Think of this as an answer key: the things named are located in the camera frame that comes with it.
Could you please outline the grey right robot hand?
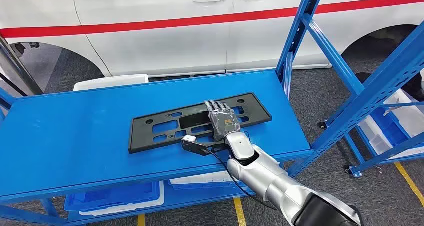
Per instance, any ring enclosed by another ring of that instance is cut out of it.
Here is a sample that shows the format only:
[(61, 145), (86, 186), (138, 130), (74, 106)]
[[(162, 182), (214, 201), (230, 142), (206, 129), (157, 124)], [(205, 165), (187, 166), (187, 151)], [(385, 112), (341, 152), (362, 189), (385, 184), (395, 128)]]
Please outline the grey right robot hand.
[(213, 139), (215, 142), (220, 142), (226, 135), (241, 130), (235, 111), (227, 103), (205, 100), (204, 104), (208, 110), (208, 118), (214, 130)]

